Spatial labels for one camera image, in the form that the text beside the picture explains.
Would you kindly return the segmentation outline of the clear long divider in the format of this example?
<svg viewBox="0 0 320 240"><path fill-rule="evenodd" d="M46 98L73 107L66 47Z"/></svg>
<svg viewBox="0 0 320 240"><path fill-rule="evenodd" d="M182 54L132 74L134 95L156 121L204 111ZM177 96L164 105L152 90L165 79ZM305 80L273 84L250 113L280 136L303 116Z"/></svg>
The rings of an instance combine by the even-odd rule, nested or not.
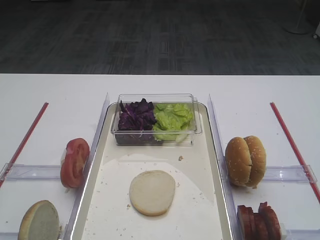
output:
<svg viewBox="0 0 320 240"><path fill-rule="evenodd" d="M242 240L242 229L238 223L237 210L234 203L232 186L228 180L228 169L225 161L225 154L223 150L223 145L221 141L220 129L218 124L218 119L216 116L216 110L214 106L214 102L212 100L211 95L208 96L207 101L209 117L210 117L210 125L212 131L212 137L214 141L214 147L217 158L217 165L220 175L220 182L223 189L223 199L225 210L227 214L228 228L230 232L230 237L232 240Z"/></svg>
<svg viewBox="0 0 320 240"><path fill-rule="evenodd" d="M71 240L73 238L73 234L75 231L75 225L76 225L78 215L80 212L80 208L81 208L81 204L82 204L82 201L84 198L84 192L86 190L87 180L88 180L90 173L91 173L92 164L94 161L94 157L96 155L97 146L98 146L98 143L100 140L101 132L103 130L103 126L104 126L104 122L105 122L105 118L106 118L106 114L107 114L109 105L110 105L110 97L109 97L109 94L106 93L105 100L104 100L104 103L103 103L103 106L101 109L99 121L98 121L98 124L96 127L96 131L94 134L92 145L90 148L90 153L89 153L89 156L87 159L87 163L85 164L84 169L83 169L84 170L84 182L76 191L76 197L74 200L73 208L72 208L72 211L70 214L68 224L65 226L64 234L63 234L63 237L61 238L62 240Z"/></svg>

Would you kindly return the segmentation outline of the right meat patty slice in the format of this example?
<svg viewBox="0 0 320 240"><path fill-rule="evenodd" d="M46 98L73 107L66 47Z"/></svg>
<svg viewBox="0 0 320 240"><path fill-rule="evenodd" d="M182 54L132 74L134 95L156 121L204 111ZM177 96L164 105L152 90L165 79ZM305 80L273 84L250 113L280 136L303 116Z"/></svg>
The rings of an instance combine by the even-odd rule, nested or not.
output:
<svg viewBox="0 0 320 240"><path fill-rule="evenodd" d="M281 240L282 232L278 217L275 211L268 206L267 202L262 202L259 205L258 213L262 216L268 231L270 240Z"/></svg>

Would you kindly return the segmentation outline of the bottom bun on tray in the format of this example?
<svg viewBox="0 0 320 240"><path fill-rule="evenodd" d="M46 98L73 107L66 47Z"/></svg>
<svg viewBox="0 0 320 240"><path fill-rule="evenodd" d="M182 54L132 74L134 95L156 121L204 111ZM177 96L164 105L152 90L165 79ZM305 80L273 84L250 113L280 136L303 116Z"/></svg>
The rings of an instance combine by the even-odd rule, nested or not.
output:
<svg viewBox="0 0 320 240"><path fill-rule="evenodd" d="M131 205L145 216L165 214L172 205L176 191L175 179L165 171L150 170L138 174L130 183Z"/></svg>

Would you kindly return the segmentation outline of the clear pusher track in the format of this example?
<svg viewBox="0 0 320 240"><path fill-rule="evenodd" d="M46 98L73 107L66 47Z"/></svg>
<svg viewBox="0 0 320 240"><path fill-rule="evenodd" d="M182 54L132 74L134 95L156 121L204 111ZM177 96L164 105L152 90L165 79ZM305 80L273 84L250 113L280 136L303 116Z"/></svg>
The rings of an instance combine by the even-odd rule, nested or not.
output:
<svg viewBox="0 0 320 240"><path fill-rule="evenodd" d="M317 178L310 165L267 166L263 182L317 183Z"/></svg>
<svg viewBox="0 0 320 240"><path fill-rule="evenodd" d="M1 181L59 181L59 165L25 165L6 163L0 171Z"/></svg>
<svg viewBox="0 0 320 240"><path fill-rule="evenodd" d="M0 232L0 240L17 240L17 232Z"/></svg>
<svg viewBox="0 0 320 240"><path fill-rule="evenodd" d="M283 229L282 240L320 240L320 230Z"/></svg>

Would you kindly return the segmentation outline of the red tomato slice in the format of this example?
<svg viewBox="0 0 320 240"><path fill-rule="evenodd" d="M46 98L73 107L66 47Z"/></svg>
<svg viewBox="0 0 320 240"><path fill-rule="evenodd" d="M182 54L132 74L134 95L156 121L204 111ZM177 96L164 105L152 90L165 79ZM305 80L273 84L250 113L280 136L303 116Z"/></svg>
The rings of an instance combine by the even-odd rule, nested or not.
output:
<svg viewBox="0 0 320 240"><path fill-rule="evenodd" d="M90 154L90 147L83 138L70 140L66 145L60 180L66 188L78 188L84 181L83 170Z"/></svg>

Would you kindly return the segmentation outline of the bun half at left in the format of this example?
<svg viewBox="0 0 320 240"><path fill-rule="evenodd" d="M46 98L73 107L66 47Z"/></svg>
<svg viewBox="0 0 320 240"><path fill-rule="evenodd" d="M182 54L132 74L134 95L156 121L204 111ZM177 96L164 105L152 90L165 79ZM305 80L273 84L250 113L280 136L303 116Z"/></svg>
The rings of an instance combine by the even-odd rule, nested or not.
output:
<svg viewBox="0 0 320 240"><path fill-rule="evenodd" d="M20 223L18 240L57 240L60 220L55 206L48 200L33 204Z"/></svg>

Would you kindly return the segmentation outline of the red rail strip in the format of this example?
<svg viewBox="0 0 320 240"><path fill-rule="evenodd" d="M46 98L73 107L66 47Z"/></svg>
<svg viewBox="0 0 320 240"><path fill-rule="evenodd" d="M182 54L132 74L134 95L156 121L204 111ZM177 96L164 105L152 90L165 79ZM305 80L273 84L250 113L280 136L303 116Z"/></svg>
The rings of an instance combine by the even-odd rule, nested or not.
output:
<svg viewBox="0 0 320 240"><path fill-rule="evenodd" d="M277 120L278 120L278 122L279 122L279 124L280 124L280 126L281 126L281 128L282 128L282 130L283 130L283 132L284 132L284 134L285 134L285 136L286 136L286 138L287 138L287 140L288 140L288 142L289 142L289 144L290 144L290 146L291 146L291 148L292 148L292 150L293 150L293 152L294 152L294 154L295 154L295 156L296 156L296 158L297 158L297 160L299 162L299 164L302 166L302 168L303 168L303 170L305 172L305 175L308 178L309 184L310 184L310 186L311 186L311 188L312 188L312 190L313 190L313 192L314 192L314 194L315 194L315 196L316 196L316 198L317 198L317 200L319 202L320 201L320 190L319 190L319 188L317 186L316 178L313 177L313 175L312 175L311 168L307 166L307 164L306 164L303 156L301 155L301 153L300 153L300 151L299 151L299 149L298 149L298 147L297 147L297 145L296 145L296 143L295 143L295 141L294 141L289 129L287 128L286 123L283 120L283 118L282 118L282 116L281 116L276 104L274 102L271 102L270 106L271 106L271 108L272 108L272 110L273 110L273 112L274 112L274 114L275 114L275 116L276 116L276 118L277 118Z"/></svg>
<svg viewBox="0 0 320 240"><path fill-rule="evenodd" d="M25 134L24 138L22 139L21 143L19 144L18 148L16 149L14 155L12 156L10 162L7 164L6 167L4 167L4 172L0 177L0 187L2 187L3 183L5 182L5 177L15 164L16 160L18 159L19 155L21 154L23 148L25 147L27 141L29 140L31 134L33 133L34 129L36 128L38 122L40 121L41 117L43 116L44 112L46 111L49 103L45 102L38 112L36 118L32 122L31 126L29 127L27 133Z"/></svg>

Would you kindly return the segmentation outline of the right red rail strip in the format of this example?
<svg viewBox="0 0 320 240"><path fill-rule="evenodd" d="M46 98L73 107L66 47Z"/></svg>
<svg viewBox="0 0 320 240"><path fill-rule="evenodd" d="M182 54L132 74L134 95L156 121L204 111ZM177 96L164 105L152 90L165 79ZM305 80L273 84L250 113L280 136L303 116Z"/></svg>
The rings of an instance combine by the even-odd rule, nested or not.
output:
<svg viewBox="0 0 320 240"><path fill-rule="evenodd" d="M275 116L276 116L276 118L277 118L277 120L278 120L278 122L279 122L279 124L280 124L280 126L281 126L281 128L282 128L282 130L283 130L283 132L284 132L284 134L285 134L285 136L286 136L286 138L287 138L287 140L288 140L288 142L289 142L289 144L290 144L290 146L291 146L291 148L292 148L292 150L293 150L293 152L294 152L294 154L295 154L295 156L296 156L296 158L297 158L297 160L299 162L299 164L302 166L302 168L303 168L303 170L305 172L305 175L308 178L309 184L310 184L310 186L311 186L311 188L312 188L312 190L313 190L313 192L314 192L314 194L315 194L315 196L316 196L316 198L317 198L317 200L319 202L320 201L320 190L319 190L319 188L317 186L316 178L313 177L313 175L312 175L311 168L307 166L307 164L306 164L303 156L301 155L301 153L300 153L300 151L299 151L299 149L298 149L298 147L297 147L297 145L296 145L296 143L295 143L295 141L294 141L289 129L287 128L286 123L283 120L283 118L282 118L282 116L281 116L276 104L274 102L271 102L270 106L271 106L271 108L272 108L272 110L273 110L273 112L274 112L274 114L275 114Z"/></svg>

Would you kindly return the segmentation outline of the left lower clear pusher track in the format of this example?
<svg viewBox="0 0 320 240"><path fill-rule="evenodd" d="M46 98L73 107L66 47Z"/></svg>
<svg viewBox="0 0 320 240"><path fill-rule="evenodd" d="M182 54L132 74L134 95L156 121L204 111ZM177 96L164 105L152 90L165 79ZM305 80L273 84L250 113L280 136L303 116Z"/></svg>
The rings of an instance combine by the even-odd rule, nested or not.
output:
<svg viewBox="0 0 320 240"><path fill-rule="evenodd" d="M0 240L17 240L17 232L0 232Z"/></svg>

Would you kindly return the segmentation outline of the left clear long divider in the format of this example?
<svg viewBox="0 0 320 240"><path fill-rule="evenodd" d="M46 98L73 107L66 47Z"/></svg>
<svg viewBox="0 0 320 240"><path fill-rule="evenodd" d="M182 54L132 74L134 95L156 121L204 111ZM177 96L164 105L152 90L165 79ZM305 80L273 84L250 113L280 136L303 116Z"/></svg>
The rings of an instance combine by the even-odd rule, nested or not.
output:
<svg viewBox="0 0 320 240"><path fill-rule="evenodd" d="M90 148L90 153L89 153L89 156L87 159L87 163L85 164L84 169L83 169L84 170L84 182L76 191L76 197L74 200L73 208L72 208L72 211L70 214L68 224L65 226L64 234L63 234L63 237L61 238L62 240L71 240L73 238L73 234L75 231L75 225L76 225L78 215L80 212L80 208L81 208L81 204L82 204L82 201L84 198L84 192L86 190L87 180L88 180L90 173L91 173L92 164L94 161L94 157L96 155L97 146L98 146L98 143L100 140L101 132L103 130L103 126L104 126L104 122L105 122L105 118L106 118L106 114L107 114L109 105L110 105L110 97L109 97L109 94L106 93L105 100L104 100L104 103L103 103L103 106L101 109L99 121L98 121L98 124L96 127L96 131L94 134L92 145Z"/></svg>

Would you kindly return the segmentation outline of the purple cabbage shreds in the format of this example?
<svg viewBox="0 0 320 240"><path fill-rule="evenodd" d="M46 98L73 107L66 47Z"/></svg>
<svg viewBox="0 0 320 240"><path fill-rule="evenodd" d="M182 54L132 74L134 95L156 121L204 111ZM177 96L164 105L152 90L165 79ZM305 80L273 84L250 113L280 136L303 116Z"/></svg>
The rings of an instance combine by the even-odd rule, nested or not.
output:
<svg viewBox="0 0 320 240"><path fill-rule="evenodd" d="M154 105L145 98L130 104L119 104L119 131L151 131L157 122L154 115ZM118 145L146 145L158 144L152 134L117 134Z"/></svg>

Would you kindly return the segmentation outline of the metal serving tray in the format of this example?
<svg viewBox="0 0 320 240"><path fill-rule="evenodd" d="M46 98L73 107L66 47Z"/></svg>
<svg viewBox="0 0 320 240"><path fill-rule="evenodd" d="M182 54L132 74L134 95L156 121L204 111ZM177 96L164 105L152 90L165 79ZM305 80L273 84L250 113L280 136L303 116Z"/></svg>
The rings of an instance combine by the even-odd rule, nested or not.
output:
<svg viewBox="0 0 320 240"><path fill-rule="evenodd" d="M89 212L93 191L101 164L111 160L123 162L168 163L186 175L207 197L214 197L222 231L221 240L230 240L224 192L216 158L207 107L198 104L202 132L191 145L118 146L111 134L116 104L108 106L103 129L97 145L92 169L86 182L72 240L83 240L82 235Z"/></svg>

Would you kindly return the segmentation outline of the left red rail strip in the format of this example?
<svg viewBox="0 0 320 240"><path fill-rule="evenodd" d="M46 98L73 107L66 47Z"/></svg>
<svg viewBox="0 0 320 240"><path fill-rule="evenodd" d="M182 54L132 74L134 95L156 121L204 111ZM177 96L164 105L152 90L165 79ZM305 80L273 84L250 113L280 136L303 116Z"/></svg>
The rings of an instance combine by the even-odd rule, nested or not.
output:
<svg viewBox="0 0 320 240"><path fill-rule="evenodd" d="M4 167L4 172L0 177L0 187L2 187L3 183L5 182L5 177L15 164L16 160L18 159L19 155L21 154L23 148L25 147L27 141L29 140L31 134L33 133L34 129L36 128L38 122L40 121L41 117L43 116L44 112L46 111L49 103L45 102L38 112L36 118L32 122L31 126L29 127L27 133L25 134L24 138L22 139L21 143L19 144L18 148L16 149L14 155L12 156L10 162L7 164L6 167Z"/></svg>

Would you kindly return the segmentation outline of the right upper clear pusher track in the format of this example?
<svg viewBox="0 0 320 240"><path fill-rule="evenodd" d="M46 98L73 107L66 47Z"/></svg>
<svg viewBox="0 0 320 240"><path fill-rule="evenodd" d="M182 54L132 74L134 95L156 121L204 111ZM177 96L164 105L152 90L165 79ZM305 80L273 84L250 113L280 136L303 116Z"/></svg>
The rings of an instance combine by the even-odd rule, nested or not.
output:
<svg viewBox="0 0 320 240"><path fill-rule="evenodd" d="M317 178L310 165L267 166L263 182L317 183Z"/></svg>

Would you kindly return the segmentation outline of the sesame bun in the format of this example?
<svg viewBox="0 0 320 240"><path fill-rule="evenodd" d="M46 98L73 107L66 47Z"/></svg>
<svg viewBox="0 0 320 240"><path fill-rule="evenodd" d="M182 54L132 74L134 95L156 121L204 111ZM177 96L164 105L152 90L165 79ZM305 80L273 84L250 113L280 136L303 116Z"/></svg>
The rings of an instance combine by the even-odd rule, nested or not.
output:
<svg viewBox="0 0 320 240"><path fill-rule="evenodd" d="M247 187L256 188L263 179L266 172L266 150L261 140L256 136L247 136L244 138L248 145L251 158L251 171L249 181L245 184Z"/></svg>
<svg viewBox="0 0 320 240"><path fill-rule="evenodd" d="M249 182L252 160L249 147L241 137L232 138L225 149L225 161L229 180L236 186Z"/></svg>

